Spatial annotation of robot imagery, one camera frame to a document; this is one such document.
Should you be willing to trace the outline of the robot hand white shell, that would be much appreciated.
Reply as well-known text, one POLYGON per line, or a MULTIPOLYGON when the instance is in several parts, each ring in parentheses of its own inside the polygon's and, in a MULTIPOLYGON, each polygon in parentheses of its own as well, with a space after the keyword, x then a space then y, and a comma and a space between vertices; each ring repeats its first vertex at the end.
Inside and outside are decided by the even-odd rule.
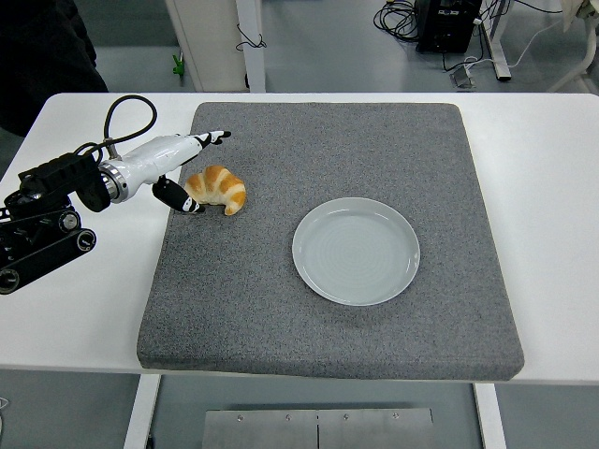
POLYGON ((208 146, 220 145, 230 136, 229 131, 223 130, 200 135, 162 136, 137 147, 114 165, 122 178, 117 182, 117 198, 125 201, 142 184, 148 184, 152 186, 154 197, 171 209, 183 213, 203 212, 204 207, 177 182, 168 179, 167 174, 193 160, 208 146))

